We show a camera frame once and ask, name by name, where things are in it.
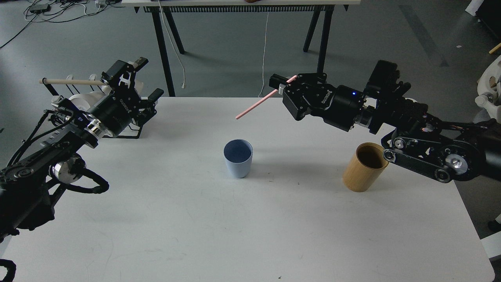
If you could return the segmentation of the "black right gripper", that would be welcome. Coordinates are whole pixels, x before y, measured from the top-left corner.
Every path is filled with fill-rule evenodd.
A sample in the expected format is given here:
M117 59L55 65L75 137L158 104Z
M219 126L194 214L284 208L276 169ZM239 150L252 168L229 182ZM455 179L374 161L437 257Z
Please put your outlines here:
M294 120L311 115L346 132L355 124L365 103L362 92L344 85L327 84L324 72L299 73L290 78L274 74L269 86L273 89L271 95L283 95L283 104Z

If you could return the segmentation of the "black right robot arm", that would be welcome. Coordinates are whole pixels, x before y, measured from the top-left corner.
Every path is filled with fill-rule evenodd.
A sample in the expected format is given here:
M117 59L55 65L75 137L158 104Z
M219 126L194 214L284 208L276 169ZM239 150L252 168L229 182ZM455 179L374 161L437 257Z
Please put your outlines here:
M380 60L362 91L332 86L326 73L301 73L292 82L274 74L269 86L282 89L283 104L297 121L311 115L346 132L358 124L371 134L393 126L381 139L382 156L400 167L442 183L479 175L500 180L500 124L442 121L427 104L403 96L411 84L399 77L395 63Z

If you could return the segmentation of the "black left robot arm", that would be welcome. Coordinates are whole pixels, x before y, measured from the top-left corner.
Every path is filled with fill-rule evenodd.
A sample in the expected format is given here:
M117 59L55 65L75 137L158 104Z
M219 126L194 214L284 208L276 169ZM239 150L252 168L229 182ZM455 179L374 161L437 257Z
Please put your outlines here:
M45 110L35 129L1 169L1 241L54 220L55 205L65 191L102 194L108 182L86 167L77 153L95 148L101 138L118 138L135 125L143 126L157 113L162 89L140 96L136 74L148 64L116 61L99 80L48 79L39 82L52 94L52 110Z

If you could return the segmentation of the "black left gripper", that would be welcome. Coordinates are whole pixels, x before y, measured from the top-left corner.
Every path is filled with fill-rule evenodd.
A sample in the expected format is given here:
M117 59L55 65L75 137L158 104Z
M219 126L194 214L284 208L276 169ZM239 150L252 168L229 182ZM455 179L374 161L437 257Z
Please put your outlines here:
M108 95L86 111L86 131L97 139L138 139L143 125L157 114L156 104L164 91L156 88L143 99L136 91L136 73L149 63L145 57L134 62L117 60L101 81L111 88Z

